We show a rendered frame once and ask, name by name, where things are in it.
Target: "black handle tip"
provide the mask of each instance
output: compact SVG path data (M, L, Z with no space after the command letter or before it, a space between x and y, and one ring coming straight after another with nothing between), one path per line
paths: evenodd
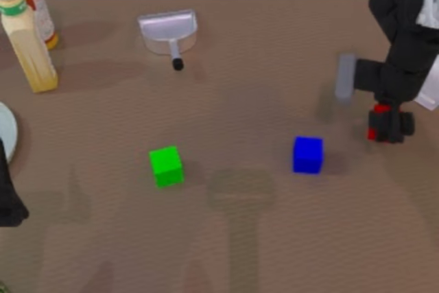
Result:
M174 58L172 60L172 66L174 67L174 70L176 71L182 71L185 67L183 60L181 58Z

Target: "wooden surface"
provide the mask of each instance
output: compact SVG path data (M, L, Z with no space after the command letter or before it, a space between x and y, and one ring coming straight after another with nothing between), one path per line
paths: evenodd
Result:
M337 54L379 60L388 47L367 0L49 6L57 91L32 94L0 53L31 213L0 230L14 293L439 292L438 114L408 104L416 135L376 145L370 95L333 103ZM200 31L176 73L146 51L136 17L183 8ZM291 173L296 135L324 138L320 176ZM157 190L147 153L167 145L187 181Z

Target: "brown floor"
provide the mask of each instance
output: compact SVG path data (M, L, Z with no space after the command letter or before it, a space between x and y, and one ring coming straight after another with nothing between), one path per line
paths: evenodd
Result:
M332 99L337 53L385 56L366 0L49 4L60 88L33 95L0 55L31 211L0 230L13 293L439 292L438 114L409 104L416 136L376 145L371 96ZM183 8L200 32L176 73L136 17ZM301 134L325 139L320 176L291 173ZM173 144L187 182L158 190L147 153Z

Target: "blue cube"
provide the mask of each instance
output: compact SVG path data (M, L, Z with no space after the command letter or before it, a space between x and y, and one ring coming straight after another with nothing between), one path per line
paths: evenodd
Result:
M319 174L323 165L323 139L296 137L293 149L293 172Z

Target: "green object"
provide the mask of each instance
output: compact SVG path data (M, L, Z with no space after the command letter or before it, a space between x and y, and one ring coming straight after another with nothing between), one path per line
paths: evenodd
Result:
M0 7L0 12L7 16L16 16L23 13L26 10L26 8L27 8L26 0L23 0L18 5L12 7Z
M169 187L184 181L183 165L176 146L151 151L150 160L157 187Z
M0 293L10 293L5 284L0 281Z

